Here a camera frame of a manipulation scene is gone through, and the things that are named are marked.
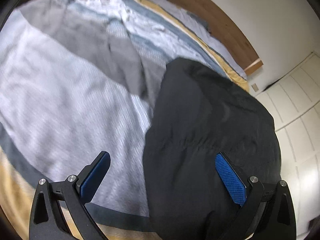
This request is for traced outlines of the black puffer jacket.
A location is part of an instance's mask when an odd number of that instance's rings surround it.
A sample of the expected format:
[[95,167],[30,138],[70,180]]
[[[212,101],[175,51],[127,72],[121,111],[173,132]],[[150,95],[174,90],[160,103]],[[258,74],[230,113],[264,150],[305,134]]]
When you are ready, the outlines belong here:
[[162,239],[218,239],[235,220],[240,206],[215,169],[220,152],[248,176],[280,179],[280,147],[266,108],[199,62],[171,61],[143,152],[150,222]]

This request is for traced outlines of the wooden headboard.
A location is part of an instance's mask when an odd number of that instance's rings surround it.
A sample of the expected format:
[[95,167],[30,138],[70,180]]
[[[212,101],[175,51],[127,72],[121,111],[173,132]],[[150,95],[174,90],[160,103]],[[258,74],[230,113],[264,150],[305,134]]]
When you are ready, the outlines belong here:
[[212,0],[168,1],[205,20],[209,33],[227,48],[247,75],[253,74],[263,66],[262,60],[243,32]]

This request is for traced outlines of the white wardrobe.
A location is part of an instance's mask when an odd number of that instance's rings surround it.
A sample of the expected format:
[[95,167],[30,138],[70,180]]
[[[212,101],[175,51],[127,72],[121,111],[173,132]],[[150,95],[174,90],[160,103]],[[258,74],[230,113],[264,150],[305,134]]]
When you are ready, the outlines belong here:
[[281,177],[289,184],[297,238],[303,239],[319,216],[319,56],[308,56],[257,99],[274,118]]

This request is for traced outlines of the blue grey pillow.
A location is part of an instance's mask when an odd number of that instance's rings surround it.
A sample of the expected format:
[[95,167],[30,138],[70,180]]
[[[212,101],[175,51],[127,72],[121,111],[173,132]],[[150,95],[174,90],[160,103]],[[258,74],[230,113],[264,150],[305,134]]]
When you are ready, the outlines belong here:
[[215,37],[212,37],[208,32],[208,23],[178,5],[175,5],[167,0],[150,0],[162,7],[170,15],[174,16],[182,22],[188,29],[193,31],[204,43],[215,50],[227,63],[245,80],[247,75],[245,71],[236,63],[227,48]]

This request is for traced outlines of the beige wall switch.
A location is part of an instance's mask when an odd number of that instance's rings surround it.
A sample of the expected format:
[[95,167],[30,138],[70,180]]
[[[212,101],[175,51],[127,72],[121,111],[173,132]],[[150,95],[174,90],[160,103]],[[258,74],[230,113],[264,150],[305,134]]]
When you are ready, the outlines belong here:
[[255,92],[257,92],[257,91],[259,90],[259,88],[257,87],[257,84],[256,84],[256,83],[254,83],[254,84],[252,85],[252,88],[253,88],[253,90],[254,90]]

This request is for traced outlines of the striped blue yellow duvet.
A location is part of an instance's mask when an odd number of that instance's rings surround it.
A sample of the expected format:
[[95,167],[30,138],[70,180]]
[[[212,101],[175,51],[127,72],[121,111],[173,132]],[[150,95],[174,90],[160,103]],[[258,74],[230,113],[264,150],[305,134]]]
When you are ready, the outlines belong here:
[[111,167],[87,209],[109,239],[157,239],[142,156],[166,65],[199,61],[248,90],[215,50],[150,0],[31,0],[1,30],[1,208],[28,238],[39,180]]

